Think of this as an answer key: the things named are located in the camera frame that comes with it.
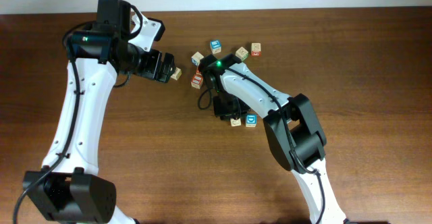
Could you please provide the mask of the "blue letter D block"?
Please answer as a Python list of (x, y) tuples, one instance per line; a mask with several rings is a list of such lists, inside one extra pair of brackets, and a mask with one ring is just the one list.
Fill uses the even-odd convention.
[(248, 114), (245, 118), (245, 125), (246, 127), (256, 127), (257, 126), (257, 115), (255, 114)]

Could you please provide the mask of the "wooden block red bottom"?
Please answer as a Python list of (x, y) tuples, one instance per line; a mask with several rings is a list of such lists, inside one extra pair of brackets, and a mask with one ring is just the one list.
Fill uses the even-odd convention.
[(251, 55), (252, 56), (261, 56), (262, 49), (261, 43), (252, 43), (251, 44)]

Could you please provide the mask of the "wooden block blue side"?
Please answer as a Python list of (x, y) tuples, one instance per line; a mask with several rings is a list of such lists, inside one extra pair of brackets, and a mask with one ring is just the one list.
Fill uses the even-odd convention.
[(195, 54), (193, 54), (193, 56), (191, 56), (191, 61), (195, 66), (199, 66), (201, 59), (203, 59), (204, 56), (199, 53), (199, 52), (195, 52)]

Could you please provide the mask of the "wooden block green print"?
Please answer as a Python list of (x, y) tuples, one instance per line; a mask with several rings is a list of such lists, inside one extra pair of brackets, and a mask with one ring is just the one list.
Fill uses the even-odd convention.
[(248, 55), (249, 52), (244, 47), (240, 47), (235, 53), (235, 56), (241, 61), (244, 61), (248, 57)]

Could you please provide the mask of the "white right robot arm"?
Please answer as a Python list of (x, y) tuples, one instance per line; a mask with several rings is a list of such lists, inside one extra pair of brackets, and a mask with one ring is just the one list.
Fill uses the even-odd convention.
[(348, 223), (332, 190), (325, 160), (327, 139), (310, 100), (282, 93), (233, 54), (200, 60), (210, 106), (222, 120), (246, 119), (253, 110), (262, 120), (275, 160), (292, 172), (309, 209), (311, 223)]

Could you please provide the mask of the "red number 9 block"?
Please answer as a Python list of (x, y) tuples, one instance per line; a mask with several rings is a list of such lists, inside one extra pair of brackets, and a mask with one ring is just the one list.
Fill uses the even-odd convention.
[(231, 118), (230, 119), (230, 123), (231, 123), (232, 127), (237, 127), (237, 126), (241, 126), (242, 125), (241, 119)]

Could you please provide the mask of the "blue top wooden block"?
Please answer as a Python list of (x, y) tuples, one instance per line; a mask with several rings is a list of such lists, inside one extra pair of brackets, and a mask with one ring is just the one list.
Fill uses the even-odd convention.
[(212, 54), (217, 54), (221, 52), (220, 40), (211, 40), (209, 44), (210, 44)]

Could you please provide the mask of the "red letter I block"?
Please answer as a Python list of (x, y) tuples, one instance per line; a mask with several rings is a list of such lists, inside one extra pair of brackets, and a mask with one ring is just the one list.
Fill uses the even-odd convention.
[(200, 74), (195, 74), (191, 79), (191, 87), (201, 89), (203, 82), (203, 77)]

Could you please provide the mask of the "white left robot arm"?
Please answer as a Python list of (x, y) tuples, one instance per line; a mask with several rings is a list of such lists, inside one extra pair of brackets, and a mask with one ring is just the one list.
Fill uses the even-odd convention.
[(48, 221), (133, 223), (116, 205), (115, 185), (98, 176), (105, 108), (119, 74), (166, 83), (173, 55), (152, 45), (162, 21), (124, 0), (99, 0), (97, 18), (67, 32), (67, 89), (53, 143), (39, 171), (26, 172), (23, 196)]

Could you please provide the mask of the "plain wooden block near left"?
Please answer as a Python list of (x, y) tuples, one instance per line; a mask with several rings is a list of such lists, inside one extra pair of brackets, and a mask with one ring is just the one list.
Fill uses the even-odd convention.
[(177, 67), (174, 73), (171, 75), (171, 79), (178, 80), (181, 75), (182, 75), (182, 71), (180, 68)]

